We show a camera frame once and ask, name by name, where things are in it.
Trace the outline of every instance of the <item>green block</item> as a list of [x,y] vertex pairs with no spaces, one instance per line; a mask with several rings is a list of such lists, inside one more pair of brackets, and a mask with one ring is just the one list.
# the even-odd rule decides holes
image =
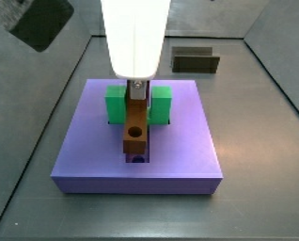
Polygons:
[[123,124],[126,122],[126,86],[108,86],[106,90],[106,106],[108,122]]
[[172,104],[172,89],[152,87],[150,124],[168,124]]

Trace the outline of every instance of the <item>purple platform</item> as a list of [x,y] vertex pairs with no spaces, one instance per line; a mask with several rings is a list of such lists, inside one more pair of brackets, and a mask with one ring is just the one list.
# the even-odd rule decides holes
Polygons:
[[212,194],[223,179],[195,81],[172,89],[171,124],[150,126],[150,163],[127,163],[123,125],[108,124],[104,94],[123,80],[88,80],[55,162],[66,193]]

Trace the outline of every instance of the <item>brown block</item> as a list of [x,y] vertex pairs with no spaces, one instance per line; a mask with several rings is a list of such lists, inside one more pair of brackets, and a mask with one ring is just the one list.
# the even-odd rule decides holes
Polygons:
[[147,85],[147,96],[144,100],[132,100],[130,98],[130,85],[131,81],[128,80],[126,95],[123,152],[144,154],[147,142],[147,98],[150,85]]

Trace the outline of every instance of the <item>white wall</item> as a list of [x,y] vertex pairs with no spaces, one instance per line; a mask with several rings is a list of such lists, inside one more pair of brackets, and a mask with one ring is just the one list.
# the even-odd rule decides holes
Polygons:
[[[100,1],[74,3],[91,34],[104,35]],[[172,0],[166,35],[243,38],[267,3],[269,0]]]

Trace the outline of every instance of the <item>gray table surface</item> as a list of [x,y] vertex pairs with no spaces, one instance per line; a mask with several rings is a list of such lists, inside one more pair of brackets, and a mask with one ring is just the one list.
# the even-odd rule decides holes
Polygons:
[[[172,46],[212,46],[217,74],[172,73]],[[88,78],[116,78],[103,38],[80,61],[0,238],[299,237],[299,116],[242,40],[166,39],[158,79],[195,79],[225,180],[212,196],[66,195],[50,178]]]

